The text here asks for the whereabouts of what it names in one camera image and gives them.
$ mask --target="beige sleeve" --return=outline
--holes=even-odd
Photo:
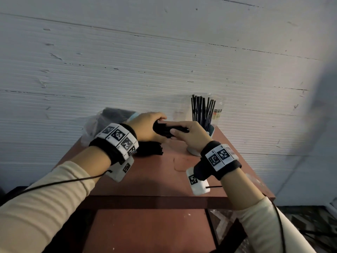
[[[278,210],[287,253],[315,253],[297,228]],[[280,225],[271,201],[265,197],[250,208],[236,211],[256,253],[282,253]]]
[[[84,177],[90,176],[66,161],[30,187]],[[63,183],[8,201],[0,207],[0,252],[42,252],[94,186],[91,179]]]

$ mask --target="white wall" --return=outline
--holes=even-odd
[[[5,191],[47,173],[105,106],[172,118],[185,95],[212,92],[227,98],[221,130],[281,203],[294,203],[293,150],[307,140],[299,124],[333,53],[336,1],[0,2]]]

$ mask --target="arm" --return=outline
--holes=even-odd
[[[175,129],[171,133],[175,139],[185,141],[190,147],[201,152],[212,141],[197,122],[170,122],[170,125],[187,127],[190,132]],[[280,225],[271,201],[238,168],[221,178],[238,219],[244,227],[249,242],[256,252],[282,252]],[[278,210],[283,226],[287,253],[315,252],[296,227]]]
[[[164,142],[167,139],[152,129],[154,121],[161,118],[166,116],[141,114],[129,126],[139,141]],[[30,187],[100,175],[113,162],[116,161],[100,148],[90,146]],[[5,203],[0,207],[0,252],[42,252],[97,181],[98,178],[48,186]]]

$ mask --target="wooden table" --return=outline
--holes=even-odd
[[[216,127],[213,139],[228,144],[239,157],[242,170],[253,178],[255,185],[268,197],[273,193],[255,174],[234,146]],[[79,208],[89,209],[206,209],[232,206],[222,188],[211,188],[209,193],[195,196],[189,186],[185,171],[198,163],[200,157],[187,152],[182,141],[162,144],[164,154],[134,157],[134,164],[120,183],[103,176]],[[79,141],[61,159],[69,160],[80,150]],[[210,186],[219,186],[213,176],[207,179]]]

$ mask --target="cup of straws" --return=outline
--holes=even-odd
[[[214,112],[216,101],[208,97],[207,100],[203,96],[192,95],[192,120],[197,121],[206,132],[212,137],[214,133],[214,126],[211,125],[212,116]],[[200,156],[200,153],[190,147],[187,150],[195,155]]]

